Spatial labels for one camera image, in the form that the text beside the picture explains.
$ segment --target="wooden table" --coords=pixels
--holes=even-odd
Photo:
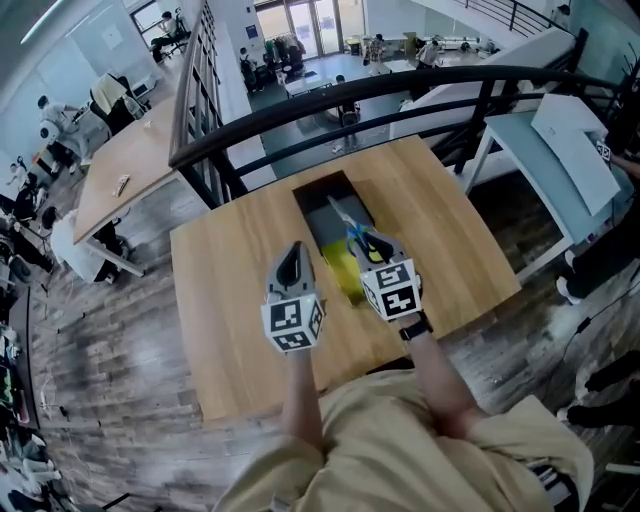
[[[488,312],[520,285],[455,179],[417,136],[376,146],[278,181],[171,233],[178,309],[205,420],[279,407],[282,354],[264,337],[260,305],[275,258],[307,244],[327,318],[314,349],[318,389],[333,388],[406,354],[395,324],[353,309],[316,247],[292,190],[344,170],[376,228],[415,260],[435,334]]]
[[[86,243],[106,260],[139,277],[144,274],[142,268],[108,251],[93,235],[172,180],[192,190],[182,174],[168,164],[174,103],[175,98],[163,101],[102,146],[93,157],[80,197],[74,243]],[[120,197],[114,197],[112,192],[123,174],[131,177]]]

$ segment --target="white box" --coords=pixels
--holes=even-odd
[[[325,314],[316,294],[265,304],[261,311],[264,333],[280,352],[318,344]]]
[[[607,128],[582,100],[545,95],[531,126],[567,170],[591,215],[600,212],[620,192],[618,182],[592,142],[603,141]]]
[[[395,320],[422,309],[420,278],[413,260],[364,272],[360,274],[360,282],[369,304],[383,320]]]

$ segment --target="metal handrail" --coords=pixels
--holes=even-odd
[[[520,30],[518,30],[518,27],[525,31],[531,32],[532,35],[535,33],[543,32],[544,30],[551,27],[556,27],[564,32],[568,32],[567,29],[558,25],[556,22],[552,21],[551,19],[547,18],[544,14],[540,14],[539,12],[537,12],[535,9],[532,9],[528,5],[524,5],[515,0],[495,0],[495,2],[497,3],[490,2],[488,0],[455,0],[455,1],[460,4],[463,4],[466,9],[473,9],[474,11],[481,12],[485,16],[489,16],[490,18],[493,18],[494,20],[499,21],[503,25],[508,26],[510,31],[518,32],[519,34],[522,34],[525,37],[529,37],[529,36],[521,32]],[[497,17],[492,16],[491,14],[488,14],[483,9],[486,9],[496,14]],[[533,13],[536,16],[536,18],[539,18],[541,21],[538,21],[538,19],[530,16],[529,14],[526,14],[524,11]],[[521,14],[522,16],[526,16],[531,20],[531,22],[527,22],[522,17],[518,17],[517,16],[518,14]],[[538,25],[543,25],[543,26],[546,23],[547,26],[544,28],[540,28],[539,26],[533,25],[532,22],[537,23]]]
[[[178,149],[172,154],[169,164],[173,168],[194,165],[268,130],[345,103],[421,89],[426,86],[519,80],[601,87],[614,93],[617,93],[619,88],[618,84],[588,76],[519,66],[459,66],[438,70],[416,70],[411,73],[392,73],[320,89],[258,110],[220,127],[192,142],[186,148]],[[356,129],[359,131],[362,126],[356,125]]]
[[[207,0],[200,0],[200,10],[196,22],[193,25],[191,31],[191,38],[187,46],[187,51],[184,54],[184,67],[180,74],[180,81],[178,82],[178,90],[176,91],[176,104],[173,109],[173,123],[171,126],[171,147],[169,150],[170,155],[174,155],[180,148],[187,144],[188,140],[188,105],[189,99],[189,84],[191,81],[191,68],[194,64],[195,48],[198,41],[198,32],[202,25],[202,16],[204,15],[204,4]]]

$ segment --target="white table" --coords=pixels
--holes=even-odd
[[[330,78],[324,78],[319,75],[314,75],[309,78],[300,78],[295,82],[284,84],[284,88],[287,91],[287,99],[299,96],[300,94],[306,94],[322,87],[331,87],[333,80]]]
[[[518,273],[520,282],[526,281],[547,263],[575,244],[586,240],[611,217],[611,202],[592,216],[569,173],[551,148],[531,126],[535,114],[507,114],[487,117],[487,128],[478,147],[473,164],[462,175],[465,192],[473,187],[491,146],[497,142],[525,175],[562,232],[562,239]],[[627,175],[617,168],[612,172],[622,189],[613,199],[615,216],[622,218],[633,194]]]
[[[405,71],[415,71],[416,68],[407,60],[392,60],[385,62],[385,65],[392,73],[404,73]]]

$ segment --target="black wristband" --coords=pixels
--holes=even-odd
[[[427,320],[427,315],[424,314],[424,311],[418,311],[418,316],[420,317],[418,322],[410,327],[400,329],[400,337],[404,341],[411,341],[416,336],[420,336],[425,332],[433,332],[433,327],[431,327],[429,320]]]

